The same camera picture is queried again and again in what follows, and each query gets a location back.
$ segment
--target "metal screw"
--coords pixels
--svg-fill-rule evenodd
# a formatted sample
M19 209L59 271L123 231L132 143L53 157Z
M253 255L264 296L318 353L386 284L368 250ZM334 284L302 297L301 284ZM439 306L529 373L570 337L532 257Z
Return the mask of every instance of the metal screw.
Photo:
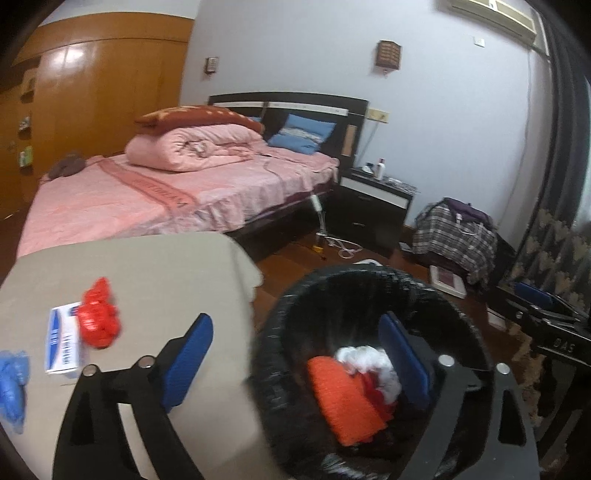
M511 373L511 368L507 364L497 364L496 370L503 375L509 375Z
M85 377L92 377L92 375L94 375L97 370L98 369L97 369L96 365L93 365L93 364L86 365L82 369L82 375L84 375Z
M449 355L440 355L438 360L439 363L442 364L444 367L453 367L453 364L456 363L453 357Z
M145 355L138 360L138 366L140 368L150 368L155 361L156 359L152 355Z

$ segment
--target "heart-patterned curtain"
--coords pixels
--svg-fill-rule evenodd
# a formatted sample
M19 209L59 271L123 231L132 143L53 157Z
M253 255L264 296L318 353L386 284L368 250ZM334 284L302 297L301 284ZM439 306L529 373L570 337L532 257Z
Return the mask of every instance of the heart-patterned curtain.
M554 56L556 136L541 199L505 287L522 281L574 307L591 305L589 82L566 50Z

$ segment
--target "wall outlet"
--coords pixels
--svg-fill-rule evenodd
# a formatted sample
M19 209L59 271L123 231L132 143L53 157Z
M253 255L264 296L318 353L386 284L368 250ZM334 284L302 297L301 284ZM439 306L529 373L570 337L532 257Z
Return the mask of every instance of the wall outlet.
M383 122L387 124L389 115L390 114L388 112L383 112L375 108L368 109L368 120L375 120L377 122Z

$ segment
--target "headboard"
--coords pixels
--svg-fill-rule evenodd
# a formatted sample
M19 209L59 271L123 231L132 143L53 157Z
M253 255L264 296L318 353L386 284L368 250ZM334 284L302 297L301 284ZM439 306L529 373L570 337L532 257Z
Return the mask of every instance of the headboard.
M212 95L208 105L229 108L247 116L260 116L265 125L263 138L268 140L285 124L287 115L336 123L335 130L320 151L338 158L339 170L348 170L355 163L361 129L368 108L367 100L300 92L246 92Z

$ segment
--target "air conditioner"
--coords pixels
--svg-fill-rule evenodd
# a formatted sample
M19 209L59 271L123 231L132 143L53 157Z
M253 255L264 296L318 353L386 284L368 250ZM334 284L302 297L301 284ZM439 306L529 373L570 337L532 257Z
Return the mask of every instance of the air conditioner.
M478 18L532 46L537 32L534 20L501 0L449 0L453 11Z

